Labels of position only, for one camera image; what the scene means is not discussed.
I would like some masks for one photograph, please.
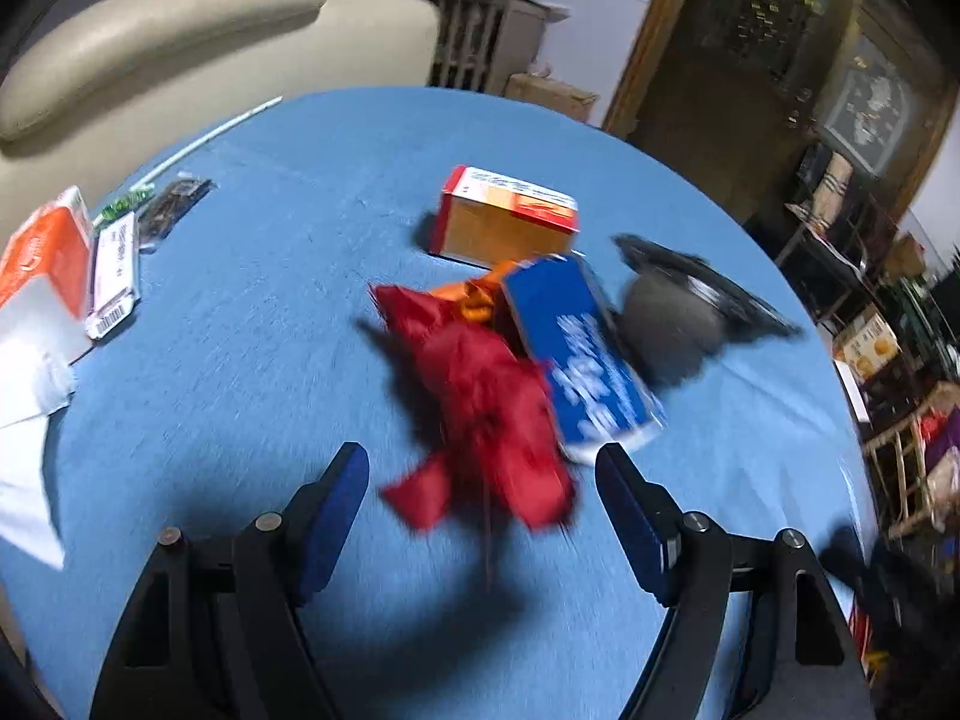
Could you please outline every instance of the round table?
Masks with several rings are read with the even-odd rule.
[[[632,232],[707,258],[803,324],[795,341],[728,348],[664,394],[668,427],[634,460],[680,507],[749,536],[789,525],[815,547],[839,521],[872,522],[846,401],[803,307],[685,180],[602,132],[486,95],[285,101],[160,178],[188,170],[217,188],[141,258],[136,319],[75,365],[76,395],[52,420],[45,476],[64,571],[0,541],[11,603],[69,718],[88,713],[160,528],[232,535],[316,479],[344,440],[368,450],[371,492],[330,586],[301,613],[344,720],[618,716],[664,611],[637,587],[589,469],[572,471],[566,533],[494,522],[490,581],[477,512],[412,536],[373,492],[419,461],[438,425],[368,284],[477,273],[421,248],[458,164],[573,196],[577,250],[614,299],[632,273],[611,235]],[[704,717],[726,700],[742,610],[733,602]]]

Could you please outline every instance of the cardboard box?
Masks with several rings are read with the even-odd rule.
[[[910,234],[905,233],[894,241],[883,259],[883,271],[888,279],[918,278],[926,271],[923,247]]]
[[[517,73],[507,81],[507,90],[503,93],[510,100],[521,100],[557,111],[576,122],[587,122],[593,104],[600,95],[585,92],[562,81],[542,79],[540,76],[528,76]]]
[[[833,340],[833,357],[851,367],[859,384],[875,376],[899,354],[896,334],[870,305]]]
[[[592,466],[608,442],[631,451],[664,426],[664,411],[620,355],[606,298],[579,257],[520,263],[502,282],[527,354],[550,385],[560,448]]]
[[[22,338],[64,362],[88,351],[91,235],[77,187],[13,233],[0,259],[0,338]]]
[[[576,233],[572,197],[459,165],[443,186],[430,253],[491,268],[569,251]]]

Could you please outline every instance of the cardboard box on shelf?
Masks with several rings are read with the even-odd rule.
[[[64,362],[88,351],[91,236],[77,187],[40,206],[13,233],[0,258],[0,341],[22,338]]]
[[[923,247],[910,233],[897,238],[883,259],[883,271],[891,280],[917,278],[922,276],[925,270]]]
[[[896,334],[875,305],[864,309],[833,340],[833,357],[846,362],[860,384],[898,354]]]
[[[576,122],[587,122],[593,104],[600,95],[585,92],[575,86],[555,79],[544,79],[541,76],[530,76],[526,73],[516,73],[507,81],[507,90],[503,93],[509,100],[521,100],[522,103],[533,103],[557,111]]]
[[[491,268],[569,251],[576,233],[572,197],[459,165],[443,186],[430,253]]]

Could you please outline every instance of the red cloth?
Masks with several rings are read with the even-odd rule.
[[[920,437],[923,439],[923,443],[930,443],[936,439],[946,424],[947,415],[945,413],[930,409],[920,418]]]
[[[460,496],[491,498],[530,528],[563,522],[573,506],[539,367],[517,360],[493,330],[457,304],[403,287],[373,287],[373,299],[440,401],[445,446],[381,490],[412,528],[429,530]]]

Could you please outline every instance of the red and white box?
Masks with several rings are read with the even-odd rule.
[[[92,236],[77,187],[37,208],[13,233],[0,258],[0,341],[21,338],[64,362],[88,351]]]
[[[430,253],[492,268],[570,251],[576,234],[568,194],[459,165],[443,186]]]

